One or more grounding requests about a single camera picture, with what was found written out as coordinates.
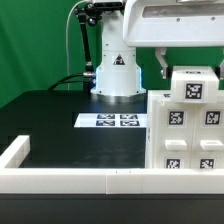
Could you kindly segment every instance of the white panel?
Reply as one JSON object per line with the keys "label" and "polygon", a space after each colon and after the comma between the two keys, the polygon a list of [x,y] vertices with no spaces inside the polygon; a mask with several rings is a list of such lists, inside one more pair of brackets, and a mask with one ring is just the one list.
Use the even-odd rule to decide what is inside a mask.
{"label": "white panel", "polygon": [[128,0],[124,41],[136,47],[224,45],[224,1]]}

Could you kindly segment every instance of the black and white pattern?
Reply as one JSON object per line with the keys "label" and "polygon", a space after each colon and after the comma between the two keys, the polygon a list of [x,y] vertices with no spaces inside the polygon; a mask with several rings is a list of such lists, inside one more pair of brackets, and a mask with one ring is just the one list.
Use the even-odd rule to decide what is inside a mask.
{"label": "black and white pattern", "polygon": [[138,126],[140,126],[139,121],[121,121],[120,124],[123,127],[133,127],[133,126],[138,127]]}
{"label": "black and white pattern", "polygon": [[138,115],[137,114],[121,114],[120,119],[121,120],[137,120]]}
{"label": "black and white pattern", "polygon": [[184,125],[185,111],[169,111],[169,125]]}
{"label": "black and white pattern", "polygon": [[166,159],[167,169],[180,169],[181,160],[180,159]]}
{"label": "black and white pattern", "polygon": [[101,119],[101,120],[115,119],[115,115],[114,114],[98,114],[97,119]]}
{"label": "black and white pattern", "polygon": [[214,169],[214,168],[215,168],[215,159],[200,160],[200,169]]}
{"label": "black and white pattern", "polygon": [[186,96],[187,100],[201,100],[202,99],[202,84],[186,84]]}
{"label": "black and white pattern", "polygon": [[221,111],[206,111],[205,125],[220,125]]}
{"label": "black and white pattern", "polygon": [[96,121],[96,126],[97,127],[114,127],[115,126],[115,121],[105,121],[105,120],[97,120]]}

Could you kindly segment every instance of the green backdrop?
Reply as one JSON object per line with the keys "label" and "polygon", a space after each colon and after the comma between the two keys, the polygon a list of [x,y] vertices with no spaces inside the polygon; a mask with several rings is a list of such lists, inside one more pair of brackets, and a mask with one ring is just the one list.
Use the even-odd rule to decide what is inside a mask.
{"label": "green backdrop", "polygon": [[[28,90],[46,90],[67,75],[65,28],[74,0],[0,0],[0,107]],[[84,55],[78,21],[70,29],[70,73],[84,70]],[[94,65],[101,61],[100,25],[88,28]],[[146,89],[168,89],[162,80],[153,48],[137,49]],[[221,48],[172,48],[170,65],[217,66]]]}

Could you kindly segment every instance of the robot logo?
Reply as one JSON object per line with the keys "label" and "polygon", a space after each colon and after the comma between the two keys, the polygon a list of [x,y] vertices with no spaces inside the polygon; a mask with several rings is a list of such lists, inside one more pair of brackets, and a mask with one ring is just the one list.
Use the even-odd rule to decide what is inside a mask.
{"label": "robot logo", "polygon": [[120,54],[117,56],[114,65],[125,65],[124,60]]}

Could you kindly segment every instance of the stacked blocks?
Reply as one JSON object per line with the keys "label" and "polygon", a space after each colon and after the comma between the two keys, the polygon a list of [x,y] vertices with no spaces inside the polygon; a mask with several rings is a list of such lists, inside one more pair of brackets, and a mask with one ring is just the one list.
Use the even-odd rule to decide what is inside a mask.
{"label": "stacked blocks", "polygon": [[174,67],[149,91],[146,168],[224,168],[224,91],[210,67]]}

